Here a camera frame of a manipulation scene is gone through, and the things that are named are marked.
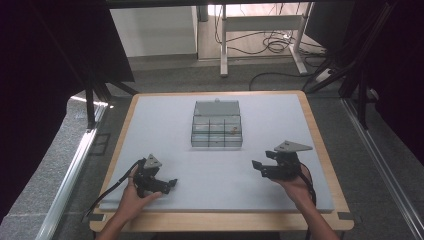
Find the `hand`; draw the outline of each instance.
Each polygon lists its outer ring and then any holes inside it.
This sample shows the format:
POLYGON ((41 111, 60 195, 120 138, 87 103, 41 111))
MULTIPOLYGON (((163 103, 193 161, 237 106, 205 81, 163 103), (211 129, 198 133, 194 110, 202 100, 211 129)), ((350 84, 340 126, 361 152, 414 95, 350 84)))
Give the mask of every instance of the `hand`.
POLYGON ((115 216, 124 220, 130 221, 138 216, 141 210, 153 200, 162 196, 161 192, 155 192, 144 198, 140 198, 137 194, 137 189, 134 185, 133 177, 136 173, 138 165, 134 167, 128 177, 128 185, 122 194, 121 202, 115 216))
MULTIPOLYGON (((311 174, 308 169, 301 165, 302 173, 311 181, 311 174)), ((284 190, 286 190, 287 196, 298 206, 301 203, 311 201, 311 196, 309 194, 308 186, 306 183, 297 176, 295 179, 290 181, 283 181, 279 179, 271 179, 273 182, 280 184, 284 190)))

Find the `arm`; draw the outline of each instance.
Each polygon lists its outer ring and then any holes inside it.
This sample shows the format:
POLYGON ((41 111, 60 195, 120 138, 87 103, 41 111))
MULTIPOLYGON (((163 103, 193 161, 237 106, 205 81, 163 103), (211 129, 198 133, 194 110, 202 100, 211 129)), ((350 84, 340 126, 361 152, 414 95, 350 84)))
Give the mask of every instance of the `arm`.
POLYGON ((137 167, 138 166, 131 171, 130 177, 128 177, 128 185, 122 194, 121 202, 119 203, 115 215, 106 223, 105 227, 96 238, 97 240, 117 239, 127 222, 137 217, 147 204, 162 195, 161 192, 155 192, 145 198, 140 198, 137 195, 137 189, 134 186, 132 178, 137 171, 137 167))
MULTIPOLYGON (((302 172, 309 179, 311 178, 306 167, 302 165, 302 172)), ((330 225, 318 212, 308 192, 308 187, 300 177, 292 181, 273 180, 280 184, 286 190, 289 198, 296 204, 309 226, 314 240, 333 240, 339 239, 330 225)))

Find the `wooden frame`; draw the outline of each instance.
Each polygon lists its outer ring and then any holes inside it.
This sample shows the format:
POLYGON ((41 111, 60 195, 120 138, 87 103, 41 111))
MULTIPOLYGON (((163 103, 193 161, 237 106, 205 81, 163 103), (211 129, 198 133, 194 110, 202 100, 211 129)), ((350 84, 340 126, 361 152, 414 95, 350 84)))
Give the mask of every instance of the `wooden frame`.
MULTIPOLYGON (((128 126, 131 122, 134 108, 140 96, 181 96, 181 95, 258 95, 258 94, 296 94, 299 98, 309 130, 311 132, 316 151, 318 153, 324 175, 331 191, 335 210, 323 213, 322 216, 334 230, 350 230, 353 228, 353 219, 344 219, 341 216, 350 216, 350 211, 340 188, 318 126, 305 94, 301 91, 272 91, 272 92, 205 92, 205 93, 159 93, 137 94, 133 97, 127 117, 123 124, 115 152, 112 156, 108 172, 101 192, 104 192, 112 177, 117 159, 120 154, 128 126)), ((99 232, 114 212, 103 211, 99 208, 95 214, 103 214, 103 221, 91 221, 90 228, 99 232)), ((187 231, 292 231, 306 230, 307 224, 300 213, 259 212, 259 213, 228 213, 228 212, 142 212, 136 219, 123 228, 127 232, 187 232, 187 231)))

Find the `black wire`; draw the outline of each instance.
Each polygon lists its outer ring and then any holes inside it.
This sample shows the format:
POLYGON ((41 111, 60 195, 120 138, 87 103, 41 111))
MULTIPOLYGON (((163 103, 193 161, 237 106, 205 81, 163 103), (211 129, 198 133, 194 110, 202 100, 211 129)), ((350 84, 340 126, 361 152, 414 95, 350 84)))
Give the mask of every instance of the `black wire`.
MULTIPOLYGON (((281 7, 280 7, 280 12, 279 12, 279 15, 281 15, 281 13, 282 13, 282 10, 283 10, 283 7, 284 7, 284 4, 282 4, 281 5, 281 7)), ((300 7, 300 3, 298 3, 298 6, 297 6, 297 10, 296 10, 296 14, 298 13, 298 11, 299 11, 299 7, 300 7)), ((219 25, 219 18, 220 18, 220 16, 221 16, 221 12, 222 12, 222 6, 221 6, 221 8, 220 8, 220 10, 219 10, 219 13, 218 13, 218 15, 216 14, 216 5, 214 6, 214 15, 215 15, 215 41, 217 42, 217 43, 219 43, 219 44, 222 44, 222 41, 221 41, 221 39, 219 38, 219 34, 218 34, 218 25, 219 25)), ((266 33, 270 33, 270 32, 268 32, 268 31, 260 31, 260 32, 255 32, 255 33, 251 33, 251 34, 246 34, 246 35, 243 35, 243 36, 240 36, 240 37, 236 37, 236 38, 233 38, 233 39, 229 39, 229 40, 227 40, 227 42, 231 42, 231 41, 234 41, 234 40, 237 40, 237 39, 241 39, 241 38, 244 38, 244 37, 248 37, 248 36, 252 36, 252 35, 256 35, 256 34, 266 34, 266 33)), ((293 38, 293 37, 290 37, 290 39, 289 40, 286 40, 286 39, 284 39, 284 38, 276 38, 276 37, 274 37, 274 35, 277 35, 277 34, 280 34, 280 35, 283 35, 282 33, 280 33, 280 32, 278 32, 278 31, 272 31, 271 33, 270 33, 270 36, 269 37, 266 37, 263 41, 262 41, 262 44, 265 46, 264 47, 264 49, 262 49, 262 50, 260 50, 260 51, 257 51, 257 52, 247 52, 247 51, 243 51, 243 50, 241 50, 241 49, 239 49, 239 48, 234 48, 234 47, 227 47, 228 49, 232 49, 232 50, 235 50, 235 51, 239 51, 239 52, 242 52, 242 53, 244 53, 244 54, 248 54, 248 55, 256 55, 256 54, 259 54, 259 53, 262 53, 262 52, 265 52, 266 50, 269 50, 270 52, 272 52, 272 53, 281 53, 281 52, 283 52, 288 46, 289 46, 289 44, 291 43, 291 39, 295 39, 295 38, 293 38)), ((301 44, 305 44, 305 45, 310 45, 310 46, 314 46, 314 47, 321 47, 321 46, 318 46, 318 45, 314 45, 314 44, 309 44, 309 43, 305 43, 305 42, 301 42, 301 44)))
POLYGON ((282 76, 287 76, 287 77, 309 77, 309 76, 313 76, 314 74, 309 74, 309 75, 292 75, 292 74, 288 74, 288 73, 279 73, 279 72, 266 72, 266 73, 259 73, 256 76, 254 76, 250 82, 249 82, 249 91, 252 91, 252 84, 255 81, 256 78, 263 76, 263 75, 282 75, 282 76))
POLYGON ((243 12, 243 9, 241 9, 241 4, 240 4, 240 11, 243 13, 244 16, 246 16, 246 14, 243 12))
POLYGON ((130 169, 128 169, 128 171, 124 174, 124 176, 122 176, 118 182, 116 182, 112 187, 110 187, 108 190, 106 190, 104 193, 102 193, 102 195, 100 195, 96 201, 93 202, 93 204, 90 206, 89 209, 87 209, 85 211, 85 214, 83 215, 81 222, 83 222, 85 219, 88 218, 88 216, 90 215, 90 213, 94 210, 94 208, 97 206, 97 204, 109 193, 111 193, 113 190, 115 190, 119 185, 121 185, 121 183, 130 175, 131 170, 137 166, 139 161, 137 161, 136 163, 134 163, 130 169))
MULTIPOLYGON (((309 168, 305 164, 303 164, 303 163, 301 163, 301 164, 308 170, 309 174, 311 174, 311 171, 309 170, 309 168)), ((313 181, 312 181, 312 175, 311 175, 311 180, 309 180, 305 176, 305 174, 303 174, 302 171, 298 172, 297 174, 305 182, 306 186, 308 187, 308 191, 309 191, 309 193, 311 194, 311 197, 312 197, 312 202, 316 206, 317 205, 317 195, 316 195, 316 192, 315 192, 315 189, 314 189, 314 185, 313 185, 313 181)), ((309 240, 309 239, 311 239, 311 230, 308 227, 308 230, 306 230, 305 240, 309 240)))

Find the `white wall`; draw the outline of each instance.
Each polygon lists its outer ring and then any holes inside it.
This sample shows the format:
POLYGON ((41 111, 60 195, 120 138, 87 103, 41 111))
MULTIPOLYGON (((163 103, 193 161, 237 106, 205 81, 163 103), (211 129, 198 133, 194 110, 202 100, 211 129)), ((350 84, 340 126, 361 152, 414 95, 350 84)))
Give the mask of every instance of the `white wall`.
POLYGON ((110 11, 127 57, 197 52, 196 7, 110 11))

